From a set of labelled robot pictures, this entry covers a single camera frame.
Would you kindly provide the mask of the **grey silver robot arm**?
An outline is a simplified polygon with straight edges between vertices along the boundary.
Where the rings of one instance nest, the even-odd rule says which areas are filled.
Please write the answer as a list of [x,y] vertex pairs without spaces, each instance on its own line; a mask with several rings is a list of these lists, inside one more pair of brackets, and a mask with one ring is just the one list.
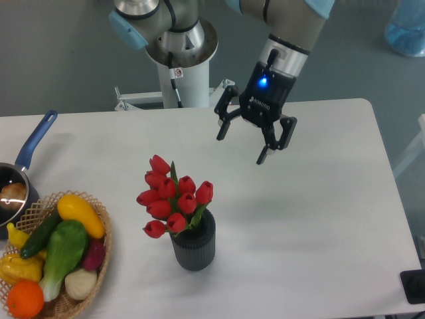
[[145,50],[157,65],[165,108],[214,106],[224,139],[241,117],[264,137],[258,163],[286,148],[297,120],[282,114],[333,7],[332,1],[229,1],[236,12],[270,28],[244,90],[223,83],[209,94],[209,62],[218,47],[214,27],[199,15],[197,1],[116,1],[112,28],[131,48]]

